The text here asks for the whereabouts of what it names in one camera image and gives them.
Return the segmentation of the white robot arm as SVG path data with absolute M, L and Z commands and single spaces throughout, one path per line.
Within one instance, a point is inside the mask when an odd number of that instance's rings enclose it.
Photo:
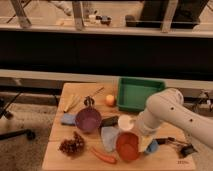
M 136 117 L 136 128 L 141 135 L 149 136 L 167 122 L 213 149 L 213 120 L 190 111 L 183 102 L 178 89 L 169 88 L 151 95 L 146 100 L 145 110 Z

